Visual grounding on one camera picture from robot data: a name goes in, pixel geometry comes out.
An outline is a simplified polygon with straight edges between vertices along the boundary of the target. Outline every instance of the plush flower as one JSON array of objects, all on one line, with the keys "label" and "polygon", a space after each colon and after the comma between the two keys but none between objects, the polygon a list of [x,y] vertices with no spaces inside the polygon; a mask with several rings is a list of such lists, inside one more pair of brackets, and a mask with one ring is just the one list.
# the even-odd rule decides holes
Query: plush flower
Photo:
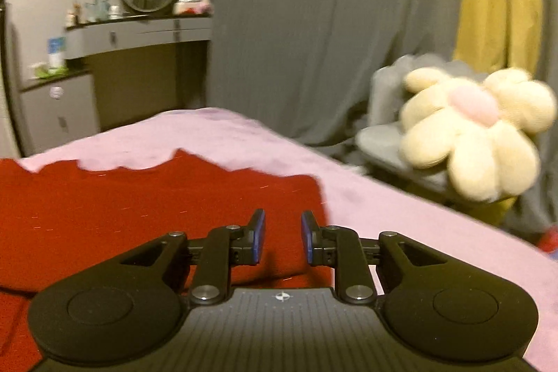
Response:
[{"label": "plush flower", "polygon": [[426,169],[447,159],[455,190],[478,202],[518,196],[540,172],[538,151],[528,135],[551,127],[556,97],[520,68],[489,75],[481,84],[453,78],[440,68],[410,72],[415,93],[401,108],[401,156]]}]

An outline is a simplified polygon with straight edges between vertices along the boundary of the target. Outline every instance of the pink blanket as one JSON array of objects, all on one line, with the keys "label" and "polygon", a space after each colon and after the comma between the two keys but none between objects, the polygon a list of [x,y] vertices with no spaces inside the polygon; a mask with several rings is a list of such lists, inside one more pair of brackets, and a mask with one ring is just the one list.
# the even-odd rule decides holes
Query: pink blanket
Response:
[{"label": "pink blanket", "polygon": [[542,372],[558,372],[558,263],[468,216],[353,174],[254,120],[216,108],[170,111],[21,163],[38,170],[54,161],[79,159],[89,170],[144,169],[167,161],[176,149],[227,169],[313,175],[322,186],[332,223],[368,238],[394,230],[515,282],[534,298],[540,317],[525,358]]}]

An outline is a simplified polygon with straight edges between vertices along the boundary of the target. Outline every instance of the gray curtain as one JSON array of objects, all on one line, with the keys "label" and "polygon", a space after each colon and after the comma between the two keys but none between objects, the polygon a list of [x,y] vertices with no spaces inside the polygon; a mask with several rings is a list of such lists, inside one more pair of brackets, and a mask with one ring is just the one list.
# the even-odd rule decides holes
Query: gray curtain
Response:
[{"label": "gray curtain", "polygon": [[[558,0],[544,0],[545,24],[537,78],[558,93]],[[558,123],[537,138],[541,174],[506,213],[506,229],[529,241],[556,223],[558,215]]]},{"label": "gray curtain", "polygon": [[460,0],[214,0],[208,104],[348,160],[372,73],[450,58]]}]

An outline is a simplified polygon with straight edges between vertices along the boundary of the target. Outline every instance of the pink bed sheet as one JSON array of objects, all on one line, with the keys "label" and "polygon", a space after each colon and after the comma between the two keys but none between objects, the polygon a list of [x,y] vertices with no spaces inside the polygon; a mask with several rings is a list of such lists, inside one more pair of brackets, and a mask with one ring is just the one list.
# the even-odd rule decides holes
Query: pink bed sheet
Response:
[{"label": "pink bed sheet", "polygon": [[353,174],[254,120],[217,108],[169,111],[21,163],[32,171],[72,159],[89,170],[144,169],[169,160],[179,148],[227,169],[313,175],[321,185],[330,223],[369,238],[384,230],[397,231],[517,283],[534,298],[540,316],[525,358],[540,371],[558,372],[558,263],[493,227]]}]

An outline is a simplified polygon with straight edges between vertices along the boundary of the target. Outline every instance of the silver bolt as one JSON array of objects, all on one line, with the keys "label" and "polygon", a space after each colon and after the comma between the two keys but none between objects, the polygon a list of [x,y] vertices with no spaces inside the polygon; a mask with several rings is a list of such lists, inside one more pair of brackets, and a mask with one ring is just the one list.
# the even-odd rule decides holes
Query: silver bolt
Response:
[{"label": "silver bolt", "polygon": [[374,294],[374,290],[367,286],[357,285],[350,286],[345,290],[345,293],[349,298],[361,300],[370,298]]},{"label": "silver bolt", "polygon": [[197,299],[202,299],[206,301],[208,299],[213,299],[219,296],[219,289],[216,286],[204,285],[196,287],[192,290],[192,295]]}]

